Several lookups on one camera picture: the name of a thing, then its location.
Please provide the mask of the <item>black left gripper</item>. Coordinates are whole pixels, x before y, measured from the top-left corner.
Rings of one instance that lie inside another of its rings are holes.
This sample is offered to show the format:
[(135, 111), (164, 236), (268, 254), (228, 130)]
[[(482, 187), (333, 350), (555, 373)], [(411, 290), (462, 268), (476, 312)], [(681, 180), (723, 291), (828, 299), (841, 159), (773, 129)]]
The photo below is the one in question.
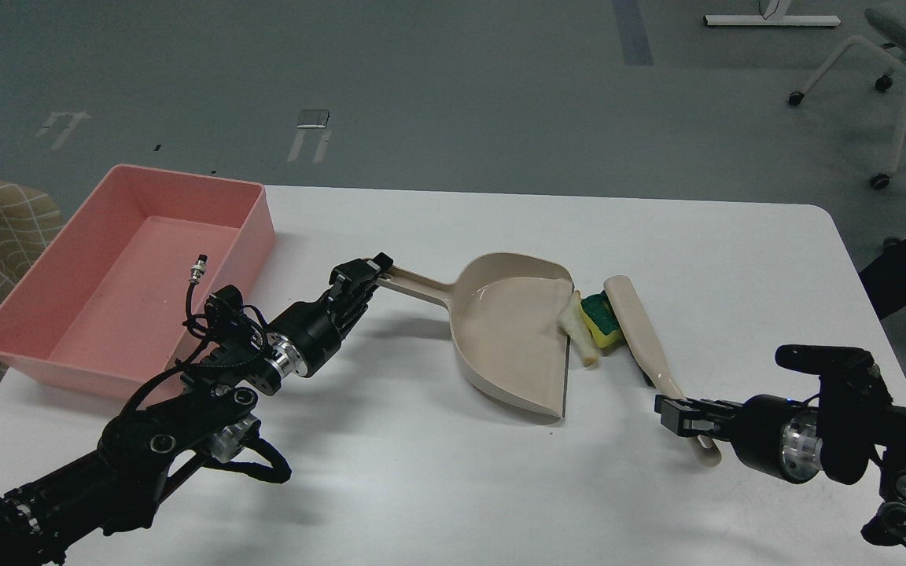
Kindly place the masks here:
[(378, 285), (389, 272), (393, 258), (378, 253), (371, 258), (349, 260), (335, 266), (330, 273), (330, 286), (313, 302), (296, 302), (271, 322), (273, 333), (288, 338), (298, 351), (304, 369), (302, 377), (312, 377), (337, 352), (345, 337), (362, 319), (374, 291), (362, 288)]

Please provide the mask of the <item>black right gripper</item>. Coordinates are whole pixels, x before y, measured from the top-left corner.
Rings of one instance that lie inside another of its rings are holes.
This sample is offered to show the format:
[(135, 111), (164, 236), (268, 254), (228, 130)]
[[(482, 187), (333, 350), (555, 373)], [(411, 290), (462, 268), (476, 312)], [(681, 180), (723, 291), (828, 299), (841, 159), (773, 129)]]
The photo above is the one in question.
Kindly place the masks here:
[(755, 395), (744, 404), (657, 395), (654, 412), (668, 432), (702, 449), (732, 444), (740, 462), (755, 472), (802, 484), (823, 471), (819, 415), (802, 402), (775, 395)]

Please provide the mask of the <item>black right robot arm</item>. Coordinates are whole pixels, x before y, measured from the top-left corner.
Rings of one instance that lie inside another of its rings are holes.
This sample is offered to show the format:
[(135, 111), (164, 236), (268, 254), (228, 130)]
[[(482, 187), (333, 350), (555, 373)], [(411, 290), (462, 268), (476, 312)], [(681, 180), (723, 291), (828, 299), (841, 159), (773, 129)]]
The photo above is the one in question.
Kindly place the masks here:
[(655, 412), (677, 436), (727, 442), (745, 466), (787, 483), (824, 474), (852, 486), (876, 465), (881, 504), (860, 534), (874, 546), (906, 549), (906, 407), (893, 401), (873, 355), (785, 344), (775, 362), (819, 379), (815, 406), (777, 395), (745, 402), (658, 395)]

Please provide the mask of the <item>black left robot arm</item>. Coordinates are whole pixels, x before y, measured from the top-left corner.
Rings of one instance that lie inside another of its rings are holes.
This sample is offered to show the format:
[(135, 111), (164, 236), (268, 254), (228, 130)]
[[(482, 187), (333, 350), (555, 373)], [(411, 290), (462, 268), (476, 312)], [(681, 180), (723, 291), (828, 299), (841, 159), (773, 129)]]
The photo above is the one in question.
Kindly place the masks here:
[(236, 286), (186, 306), (198, 344), (151, 377), (104, 427), (96, 449), (0, 497), (0, 565), (61, 565), (93, 531), (147, 529), (159, 505), (199, 469), (286, 483), (287, 459), (261, 436), (259, 395), (311, 377), (341, 348), (393, 261), (381, 253), (335, 267), (316, 301), (274, 320)]

